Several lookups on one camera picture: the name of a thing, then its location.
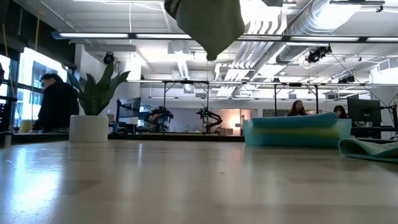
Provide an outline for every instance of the computer monitor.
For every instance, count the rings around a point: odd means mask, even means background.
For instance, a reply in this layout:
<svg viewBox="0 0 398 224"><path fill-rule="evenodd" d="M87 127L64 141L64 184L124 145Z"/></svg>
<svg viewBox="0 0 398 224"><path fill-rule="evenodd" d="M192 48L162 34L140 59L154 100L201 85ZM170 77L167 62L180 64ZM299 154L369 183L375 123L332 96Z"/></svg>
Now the computer monitor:
<svg viewBox="0 0 398 224"><path fill-rule="evenodd" d="M381 108L378 100L347 99L348 116L354 122L372 122L372 126L381 124Z"/></svg>
<svg viewBox="0 0 398 224"><path fill-rule="evenodd" d="M126 103L118 103L119 118L137 118L140 105L141 97L127 100Z"/></svg>

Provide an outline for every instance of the white planter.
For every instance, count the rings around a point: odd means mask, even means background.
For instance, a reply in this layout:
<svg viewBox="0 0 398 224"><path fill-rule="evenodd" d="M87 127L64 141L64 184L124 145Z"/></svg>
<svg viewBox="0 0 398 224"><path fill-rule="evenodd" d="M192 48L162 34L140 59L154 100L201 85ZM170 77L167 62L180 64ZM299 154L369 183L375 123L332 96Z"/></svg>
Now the white planter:
<svg viewBox="0 0 398 224"><path fill-rule="evenodd" d="M70 142L106 142L108 141L108 117L80 116L70 117Z"/></svg>

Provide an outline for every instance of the robotic arm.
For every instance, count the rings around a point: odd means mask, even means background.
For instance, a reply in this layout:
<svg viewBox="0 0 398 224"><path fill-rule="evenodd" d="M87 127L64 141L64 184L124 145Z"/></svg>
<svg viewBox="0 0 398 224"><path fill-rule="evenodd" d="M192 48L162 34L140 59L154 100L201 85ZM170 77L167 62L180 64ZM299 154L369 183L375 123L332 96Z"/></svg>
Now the robotic arm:
<svg viewBox="0 0 398 224"><path fill-rule="evenodd" d="M223 122L223 120L221 119L221 116L218 114L215 114L211 111L208 111L208 108L205 107L203 109L200 109L199 112L197 112L197 114L200 115L200 119L203 120L203 123L205 123L205 118L213 118L216 120L216 122L213 122L211 124L207 124L206 125L206 133L211 133L210 129L214 126L217 126L219 124L221 124Z"/></svg>
<svg viewBox="0 0 398 224"><path fill-rule="evenodd" d="M163 124L159 123L159 119L163 117L167 117L169 120L174 119L174 115L169 110L160 106L152 110L151 113L144 118L144 121L153 124L155 126L155 132L160 132L161 129L166 131L166 127L162 127Z"/></svg>

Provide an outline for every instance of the snake plant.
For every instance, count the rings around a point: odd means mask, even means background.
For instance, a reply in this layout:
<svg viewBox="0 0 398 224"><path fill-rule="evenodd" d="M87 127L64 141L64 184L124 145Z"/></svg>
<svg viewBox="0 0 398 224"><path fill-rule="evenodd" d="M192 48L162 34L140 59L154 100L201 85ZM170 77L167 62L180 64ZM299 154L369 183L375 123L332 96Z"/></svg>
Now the snake plant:
<svg viewBox="0 0 398 224"><path fill-rule="evenodd" d="M113 63L106 66L101 80L96 83L94 77L87 73L87 80L79 80L68 73L68 78L73 87L78 90L78 99L86 115L98 116L109 104L116 88L127 80L130 72L113 75Z"/></svg>

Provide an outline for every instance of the man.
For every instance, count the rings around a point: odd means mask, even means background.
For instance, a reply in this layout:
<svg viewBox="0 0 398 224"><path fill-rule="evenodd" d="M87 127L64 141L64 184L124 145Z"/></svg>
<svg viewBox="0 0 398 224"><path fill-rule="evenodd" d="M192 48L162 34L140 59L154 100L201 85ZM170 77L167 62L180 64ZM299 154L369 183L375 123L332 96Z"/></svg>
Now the man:
<svg viewBox="0 0 398 224"><path fill-rule="evenodd" d="M40 82L44 90L42 107L31 133L69 132L70 116L79 114L77 91L57 74L45 74Z"/></svg>

